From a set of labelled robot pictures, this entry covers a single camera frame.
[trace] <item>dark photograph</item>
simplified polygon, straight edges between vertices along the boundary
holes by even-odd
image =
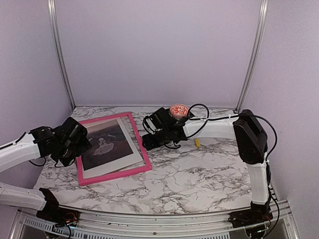
[[[87,137],[93,147],[82,155],[83,170],[133,154],[116,119],[89,127]]]

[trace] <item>tabletop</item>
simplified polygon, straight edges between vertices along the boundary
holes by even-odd
[[[78,107],[76,120],[132,112],[140,136],[142,120],[159,107]],[[196,116],[205,111],[192,110]],[[232,114],[210,109],[211,117]],[[152,171],[79,186],[77,168],[55,168],[48,160],[34,189],[48,188],[61,205],[102,212],[128,214],[196,214],[248,207],[251,188],[247,167],[240,159],[236,141],[202,138],[181,141],[181,148],[148,151]]]

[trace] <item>wall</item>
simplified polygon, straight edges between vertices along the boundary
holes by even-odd
[[[0,0],[0,145],[41,125],[57,126],[71,109],[62,84],[47,2]],[[29,162],[0,181],[32,188],[41,169]],[[0,206],[0,238],[8,237],[15,208]]]
[[[319,4],[271,0],[245,107],[278,131],[273,182],[292,207],[301,238],[319,235]]]
[[[235,108],[259,0],[57,0],[77,105]]]

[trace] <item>pink picture frame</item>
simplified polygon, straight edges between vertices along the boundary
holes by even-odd
[[[94,123],[94,122],[99,122],[99,121],[104,121],[104,120],[109,120],[109,119],[116,119],[116,118],[121,118],[121,117],[129,117],[130,122],[131,122],[132,127],[133,127],[135,137],[138,141],[145,165],[137,167],[137,168],[123,170],[123,171],[119,171],[119,172],[113,172],[113,173],[109,173],[106,175],[97,176],[97,177],[93,177],[93,178],[83,178],[82,158],[80,156],[80,157],[76,158],[76,163],[77,163],[77,168],[78,168],[78,180],[79,180],[80,186],[86,186],[86,185],[93,184],[93,183],[99,183],[99,182],[108,181],[108,180],[112,180],[112,179],[116,179],[116,178],[127,177],[127,176],[135,175],[138,173],[144,173],[144,172],[152,170],[152,164],[149,160],[149,157],[146,153],[146,150],[144,149],[144,147],[142,145],[142,140],[141,140],[141,137],[139,135],[139,131],[136,127],[136,124],[134,122],[132,113],[126,112],[126,113],[120,113],[120,114],[116,114],[116,115],[112,115],[112,116],[105,116],[105,117],[100,117],[100,118],[95,118],[95,119],[87,119],[87,120],[80,121],[79,123],[85,126],[85,124],[88,124],[88,123]]]

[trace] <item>yellow marker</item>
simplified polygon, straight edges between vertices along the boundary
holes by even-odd
[[[195,145],[197,148],[200,148],[200,142],[198,138],[195,139]]]

